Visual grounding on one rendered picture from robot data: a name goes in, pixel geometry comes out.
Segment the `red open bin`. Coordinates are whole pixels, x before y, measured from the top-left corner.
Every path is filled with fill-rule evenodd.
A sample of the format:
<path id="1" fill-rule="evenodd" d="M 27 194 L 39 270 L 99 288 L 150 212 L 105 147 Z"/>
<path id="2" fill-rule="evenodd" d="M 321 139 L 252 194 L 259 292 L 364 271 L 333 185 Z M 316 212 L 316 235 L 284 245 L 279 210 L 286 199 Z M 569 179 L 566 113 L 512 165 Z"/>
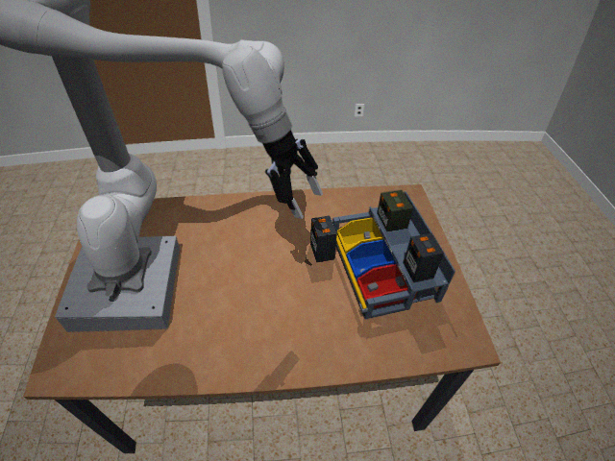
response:
<path id="1" fill-rule="evenodd" d="M 402 276 L 400 269 L 397 264 L 393 264 L 393 265 L 373 268 L 366 274 L 359 277 L 358 286 L 360 287 L 359 290 L 361 289 L 360 290 L 361 295 L 363 294 L 362 298 L 365 299 L 364 302 L 366 303 L 366 299 L 407 291 L 408 286 L 406 282 L 404 286 L 398 286 L 395 279 L 396 277 L 399 277 L 399 276 Z M 370 284 L 372 282 L 376 282 L 379 288 L 377 290 L 370 292 L 367 288 L 367 284 Z M 374 305 L 374 308 L 392 305 L 395 303 L 403 303 L 403 302 L 404 300 L 399 300 L 393 303 Z"/>

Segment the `blue bin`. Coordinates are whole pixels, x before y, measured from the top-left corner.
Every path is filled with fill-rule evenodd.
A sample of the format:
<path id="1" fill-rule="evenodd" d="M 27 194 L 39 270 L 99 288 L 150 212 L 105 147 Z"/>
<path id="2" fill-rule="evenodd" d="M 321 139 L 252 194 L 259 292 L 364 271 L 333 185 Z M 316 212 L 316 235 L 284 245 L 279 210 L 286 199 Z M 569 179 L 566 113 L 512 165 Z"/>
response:
<path id="1" fill-rule="evenodd" d="M 384 239 L 361 243 L 349 251 L 347 259 L 356 281 L 373 268 L 397 264 Z M 365 270 L 360 272 L 361 269 Z"/>

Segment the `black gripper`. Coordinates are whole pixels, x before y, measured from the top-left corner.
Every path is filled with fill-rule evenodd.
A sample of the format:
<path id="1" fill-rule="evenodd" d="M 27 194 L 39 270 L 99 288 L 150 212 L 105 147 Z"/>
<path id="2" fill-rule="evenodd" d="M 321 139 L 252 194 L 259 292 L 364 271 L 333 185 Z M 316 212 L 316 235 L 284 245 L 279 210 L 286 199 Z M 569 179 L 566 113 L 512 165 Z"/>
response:
<path id="1" fill-rule="evenodd" d="M 295 140 L 294 135 L 290 130 L 290 132 L 282 139 L 272 143 L 262 143 L 262 145 L 272 160 L 271 167 L 266 169 L 265 173 L 272 183 L 278 202 L 288 204 L 294 217 L 303 219 L 304 216 L 292 194 L 290 179 L 290 168 L 292 165 L 295 164 L 307 175 L 307 181 L 314 195 L 323 195 L 320 185 L 315 177 L 317 176 L 317 172 L 315 172 L 315 170 L 318 169 L 318 165 L 309 152 L 306 141 L 304 139 Z M 297 152 L 300 153 L 302 158 L 297 154 Z"/>

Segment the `yellow bar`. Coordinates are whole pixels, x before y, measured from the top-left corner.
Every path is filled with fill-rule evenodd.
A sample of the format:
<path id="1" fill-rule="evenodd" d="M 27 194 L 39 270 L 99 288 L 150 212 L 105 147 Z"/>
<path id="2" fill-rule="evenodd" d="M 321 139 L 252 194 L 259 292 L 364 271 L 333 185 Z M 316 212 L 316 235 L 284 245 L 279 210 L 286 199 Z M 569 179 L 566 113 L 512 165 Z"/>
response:
<path id="1" fill-rule="evenodd" d="M 353 274 L 353 271 L 352 271 L 352 269 L 351 269 L 351 267 L 350 267 L 350 264 L 349 264 L 349 262 L 348 262 L 348 259 L 347 259 L 346 255 L 345 255 L 345 253 L 344 253 L 344 250 L 343 250 L 343 248 L 342 248 L 342 245 L 341 245 L 341 243 L 340 243 L 340 240 L 339 240 L 338 236 L 336 237 L 336 243 L 337 243 L 338 248 L 339 248 L 339 250 L 340 250 L 340 252 L 341 252 L 341 255 L 342 255 L 342 257 L 343 257 L 343 260 L 344 260 L 344 262 L 345 262 L 345 265 L 346 265 L 346 267 L 347 267 L 347 270 L 348 270 L 348 272 L 349 272 L 349 275 L 350 275 L 350 277 L 351 277 L 351 280 L 352 280 L 352 282 L 353 282 L 353 285 L 354 285 L 354 287 L 355 287 L 355 289 L 356 289 L 356 291 L 357 291 L 357 296 L 358 296 L 359 301 L 360 301 L 360 303 L 361 303 L 361 305 L 362 305 L 362 308 L 363 308 L 363 309 L 364 309 L 364 308 L 367 308 L 367 307 L 366 307 L 366 304 L 365 304 L 365 302 L 364 302 L 364 299 L 362 298 L 362 295 L 361 295 L 360 290 L 359 290 L 358 285 L 357 285 L 357 281 L 356 281 L 355 276 L 354 276 L 354 274 Z"/>

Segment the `yellow open bin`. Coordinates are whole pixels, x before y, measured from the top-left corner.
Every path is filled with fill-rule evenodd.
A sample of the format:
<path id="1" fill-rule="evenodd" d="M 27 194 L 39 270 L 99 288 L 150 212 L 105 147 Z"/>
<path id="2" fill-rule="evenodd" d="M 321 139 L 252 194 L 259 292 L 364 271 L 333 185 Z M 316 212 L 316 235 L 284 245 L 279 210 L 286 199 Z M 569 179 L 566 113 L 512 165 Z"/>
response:
<path id="1" fill-rule="evenodd" d="M 370 231 L 371 239 L 364 239 L 365 231 Z M 361 243 L 383 240 L 373 217 L 349 222 L 339 229 L 338 238 L 345 255 Z"/>

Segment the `grey metal bin shelf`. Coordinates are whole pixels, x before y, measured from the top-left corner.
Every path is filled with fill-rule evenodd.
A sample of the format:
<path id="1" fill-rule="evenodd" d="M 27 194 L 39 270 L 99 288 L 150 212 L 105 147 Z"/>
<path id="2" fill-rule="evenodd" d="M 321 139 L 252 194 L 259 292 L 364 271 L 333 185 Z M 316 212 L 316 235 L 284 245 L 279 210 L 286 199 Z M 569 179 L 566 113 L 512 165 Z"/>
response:
<path id="1" fill-rule="evenodd" d="M 443 300 L 443 297 L 450 285 L 450 282 L 455 274 L 455 268 L 453 267 L 453 265 L 451 264 L 450 260 L 447 258 L 447 256 L 445 255 L 445 253 L 443 254 L 443 257 L 441 259 L 441 262 L 438 266 L 438 269 L 436 271 L 436 274 L 434 276 L 434 279 L 426 279 L 426 280 L 422 280 L 422 281 L 417 281 L 417 282 L 413 282 L 405 265 L 404 265 L 404 259 L 405 259 L 405 255 L 406 255 L 406 250 L 407 250 L 407 246 L 410 240 L 411 236 L 416 236 L 416 235 L 422 235 L 422 234 L 428 234 L 428 233 L 432 233 L 430 228 L 428 227 L 427 223 L 425 222 L 425 220 L 423 219 L 422 215 L 420 214 L 420 212 L 418 211 L 418 209 L 416 208 L 415 204 L 411 201 L 411 199 L 409 198 L 408 194 L 405 191 L 405 195 L 407 197 L 407 199 L 409 200 L 409 202 L 411 203 L 411 205 L 413 206 L 413 210 L 412 210 L 412 214 L 411 214 L 411 218 L 409 221 L 409 225 L 408 225 L 408 229 L 402 229 L 402 230 L 392 230 L 392 231 L 386 231 L 381 218 L 379 217 L 377 210 L 377 207 L 374 207 L 373 209 L 369 206 L 369 212 L 365 212 L 365 213 L 359 213 L 359 214 L 353 214 L 353 215 L 346 215 L 346 216 L 340 216 L 340 217 L 333 217 L 332 218 L 332 223 L 334 225 L 334 228 L 336 230 L 336 232 L 339 230 L 339 224 L 340 223 L 347 223 L 347 222 L 351 222 L 354 220 L 359 220 L 359 219 L 366 219 L 366 218 L 374 218 L 380 232 L 381 235 L 390 251 L 390 253 L 392 254 L 392 256 L 394 257 L 405 281 L 406 284 L 408 286 L 408 290 L 407 291 L 403 291 L 403 292 L 398 292 L 398 293 L 393 293 L 393 294 L 389 294 L 389 295 L 384 295 L 384 296 L 379 296 L 379 297 L 375 297 L 375 298 L 371 298 L 371 299 L 367 299 L 366 300 L 366 307 L 367 308 L 362 308 L 362 305 L 358 299 L 357 296 L 357 291 L 353 285 L 353 282 L 351 280 L 351 277 L 349 275 L 349 272 L 347 270 L 347 267 L 345 265 L 345 262 L 343 260 L 343 257 L 341 255 L 341 252 L 338 248 L 338 245 L 336 243 L 336 248 L 340 254 L 340 257 L 342 259 L 342 262 L 344 264 L 345 270 L 347 272 L 347 275 L 349 277 L 349 280 L 353 286 L 354 292 L 356 294 L 357 297 L 357 301 L 358 303 L 360 303 L 359 307 L 360 310 L 364 316 L 364 319 L 370 319 L 370 318 L 374 318 L 374 317 L 379 317 L 382 315 L 387 315 L 387 314 L 391 314 L 391 313 L 396 313 L 396 312 L 400 312 L 400 311 L 404 311 L 404 310 L 409 310 L 411 308 L 411 305 L 413 303 L 417 303 L 417 302 L 421 302 L 421 301 L 425 301 L 425 300 L 429 300 L 429 299 L 433 299 L 435 300 L 436 303 L 440 303 Z M 401 262 L 401 263 L 400 263 Z M 436 292 L 434 287 L 438 287 L 438 290 Z M 417 295 L 416 295 L 417 292 Z M 421 292 L 421 293 L 420 293 Z M 422 294 L 422 297 L 421 297 Z M 414 300 L 414 297 L 416 295 L 416 298 Z M 390 306 L 383 306 L 383 307 L 378 307 L 378 308 L 374 308 L 374 305 L 379 305 L 379 304 L 383 304 L 383 303 L 391 303 L 391 302 L 396 302 L 399 300 L 404 300 L 404 303 L 395 303 L 395 305 L 390 305 Z M 374 308 L 374 309 L 373 309 Z M 364 313 L 363 313 L 364 312 Z M 372 313 L 373 312 L 373 313 Z"/>

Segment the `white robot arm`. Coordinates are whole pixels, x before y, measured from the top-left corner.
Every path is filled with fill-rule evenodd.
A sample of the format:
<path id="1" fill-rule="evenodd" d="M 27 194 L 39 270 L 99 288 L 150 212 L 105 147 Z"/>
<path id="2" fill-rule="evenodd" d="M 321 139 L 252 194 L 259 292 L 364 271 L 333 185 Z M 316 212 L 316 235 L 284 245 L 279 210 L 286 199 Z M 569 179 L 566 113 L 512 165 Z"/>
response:
<path id="1" fill-rule="evenodd" d="M 274 44 L 111 33 L 91 27 L 89 12 L 90 0 L 0 0 L 0 45 L 52 56 L 58 69 L 99 165 L 99 196 L 87 200 L 77 217 L 81 245 L 96 273 L 87 289 L 106 291 L 113 301 L 118 291 L 143 289 L 152 251 L 137 243 L 157 181 L 149 166 L 128 153 L 94 60 L 213 64 L 223 69 L 258 142 L 282 139 L 292 124 L 282 101 L 283 55 Z"/>

